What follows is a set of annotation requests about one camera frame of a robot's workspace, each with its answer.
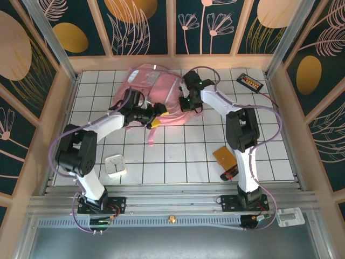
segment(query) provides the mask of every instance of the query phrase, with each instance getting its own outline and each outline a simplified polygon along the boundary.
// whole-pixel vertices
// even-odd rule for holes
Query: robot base
[[[263,194],[258,201],[259,204],[265,209],[270,210],[268,205],[267,196]],[[253,207],[243,208],[238,201],[238,195],[222,195],[220,196],[220,204],[222,205],[223,212],[260,212],[261,208],[256,204]]]
[[[113,208],[118,212],[118,207],[120,208],[120,213],[125,213],[126,209],[126,197],[108,197],[108,204],[105,210],[94,210],[91,209],[89,205],[84,203],[83,199],[79,200],[78,214],[114,214]]]

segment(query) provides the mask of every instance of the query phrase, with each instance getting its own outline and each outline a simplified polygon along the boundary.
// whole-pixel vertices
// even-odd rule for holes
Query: white clock
[[[114,155],[106,158],[106,171],[109,177],[118,177],[127,173],[123,155]]]

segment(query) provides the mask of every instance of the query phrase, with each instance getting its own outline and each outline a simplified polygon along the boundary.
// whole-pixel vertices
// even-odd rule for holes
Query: pink plastic bag
[[[169,115],[157,117],[161,122],[160,126],[183,125],[194,116],[200,116],[203,113],[195,111],[182,112],[180,109],[179,97],[183,95],[179,89],[182,78],[179,75],[170,72],[163,66],[143,64],[136,69],[128,68],[128,77],[121,85],[113,97],[113,105],[122,100],[126,89],[141,91],[148,101],[165,104]],[[156,128],[151,129],[148,144],[153,145],[154,133]]]

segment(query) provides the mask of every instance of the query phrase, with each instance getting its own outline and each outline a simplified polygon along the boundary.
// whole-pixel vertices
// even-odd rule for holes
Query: white tiled floor
[[[173,70],[184,75],[189,70]],[[268,94],[262,71],[257,69],[219,69],[222,81],[218,88],[240,104],[265,105],[272,103],[236,82],[246,73],[264,84],[262,93]],[[202,79],[215,79],[212,72],[198,70]],[[71,123],[84,125],[106,113],[112,96],[127,76],[127,71],[84,71],[71,114]],[[276,117],[266,110],[258,110],[260,138],[267,140],[277,131]],[[222,182],[222,167],[213,152],[226,143],[225,120],[209,105],[204,105],[204,115],[194,117],[185,125],[158,127],[155,144],[147,145],[149,130],[144,127],[122,128],[114,131],[97,146],[95,171],[104,185],[136,185],[143,183]],[[109,178],[105,171],[105,158],[123,154],[127,174]],[[256,152],[257,171],[260,181],[293,181],[281,135]],[[55,186],[69,186],[71,179],[54,177]]]

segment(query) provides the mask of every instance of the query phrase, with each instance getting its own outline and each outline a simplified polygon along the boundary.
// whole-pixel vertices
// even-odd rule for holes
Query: clock face
[[[107,174],[123,172],[126,170],[125,161],[122,155],[115,155],[110,158],[106,158],[105,163]]]

